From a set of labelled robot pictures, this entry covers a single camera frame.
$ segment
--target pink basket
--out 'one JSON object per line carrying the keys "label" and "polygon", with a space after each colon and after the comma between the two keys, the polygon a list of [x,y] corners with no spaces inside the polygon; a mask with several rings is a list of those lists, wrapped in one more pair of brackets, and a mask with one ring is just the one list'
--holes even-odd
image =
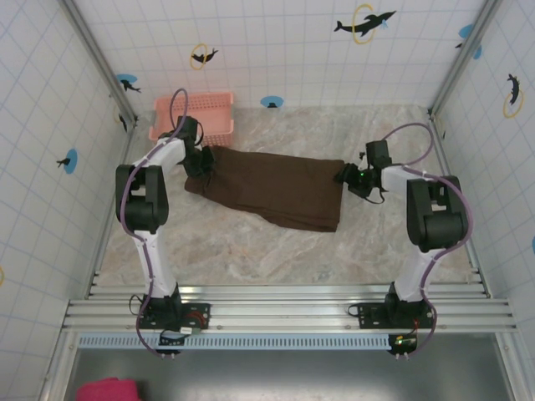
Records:
{"label": "pink basket", "polygon": [[[232,119],[232,92],[213,94],[189,94],[187,115],[197,119],[204,129],[203,145],[232,145],[234,120]],[[155,123],[149,130],[150,140],[157,141],[160,135],[173,129],[169,118],[171,96],[158,98],[154,102]],[[184,112],[184,96],[179,94],[173,104],[173,120]]]}

